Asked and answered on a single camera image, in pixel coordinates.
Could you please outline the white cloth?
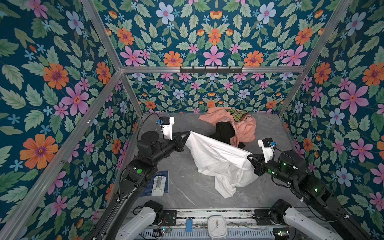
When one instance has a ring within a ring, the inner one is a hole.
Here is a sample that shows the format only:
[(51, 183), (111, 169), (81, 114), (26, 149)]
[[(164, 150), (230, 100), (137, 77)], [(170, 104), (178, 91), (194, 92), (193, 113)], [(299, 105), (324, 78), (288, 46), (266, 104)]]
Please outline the white cloth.
[(233, 197), (237, 187), (246, 187), (258, 178), (247, 159), (248, 151), (195, 132), (190, 133), (186, 146), (198, 172), (214, 177), (215, 189), (225, 199)]

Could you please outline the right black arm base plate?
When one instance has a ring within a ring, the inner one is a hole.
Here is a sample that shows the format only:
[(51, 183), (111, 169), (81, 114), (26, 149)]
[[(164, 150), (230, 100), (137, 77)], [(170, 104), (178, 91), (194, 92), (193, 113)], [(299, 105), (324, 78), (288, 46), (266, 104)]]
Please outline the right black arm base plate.
[(253, 213), (253, 219), (264, 225), (286, 225), (283, 218), (283, 213), (274, 209), (256, 209)]

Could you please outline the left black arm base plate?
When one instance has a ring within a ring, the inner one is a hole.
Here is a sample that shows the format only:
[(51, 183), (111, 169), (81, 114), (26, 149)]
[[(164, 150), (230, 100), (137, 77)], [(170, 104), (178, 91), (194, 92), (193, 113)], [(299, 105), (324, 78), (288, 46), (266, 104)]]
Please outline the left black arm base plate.
[(169, 226), (173, 227), (176, 225), (177, 222), (177, 210), (162, 210), (157, 215), (157, 227), (160, 226)]

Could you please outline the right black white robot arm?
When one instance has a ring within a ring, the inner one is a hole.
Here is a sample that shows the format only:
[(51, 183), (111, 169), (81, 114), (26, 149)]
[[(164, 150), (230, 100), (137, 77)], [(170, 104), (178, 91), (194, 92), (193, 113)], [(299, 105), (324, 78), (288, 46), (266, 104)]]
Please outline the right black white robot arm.
[(300, 200), (315, 210), (329, 223), (343, 240), (371, 240), (372, 237), (358, 222), (348, 214), (340, 204), (331, 189), (319, 178), (306, 172), (306, 161), (293, 150), (282, 151), (278, 160), (274, 160), (273, 148), (267, 151), (271, 157), (264, 154), (247, 156), (248, 161), (255, 168), (257, 176), (269, 174), (287, 185), (287, 188)]

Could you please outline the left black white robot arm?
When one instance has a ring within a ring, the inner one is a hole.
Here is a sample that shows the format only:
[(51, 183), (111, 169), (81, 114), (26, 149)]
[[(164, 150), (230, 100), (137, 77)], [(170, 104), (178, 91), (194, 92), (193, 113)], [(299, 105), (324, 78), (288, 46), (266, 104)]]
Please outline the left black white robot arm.
[(138, 154), (127, 165), (120, 177), (118, 192), (102, 214), (86, 240), (113, 240), (129, 210), (158, 171), (158, 163), (173, 152), (182, 152), (190, 131), (175, 133), (171, 140), (148, 131), (137, 143)]

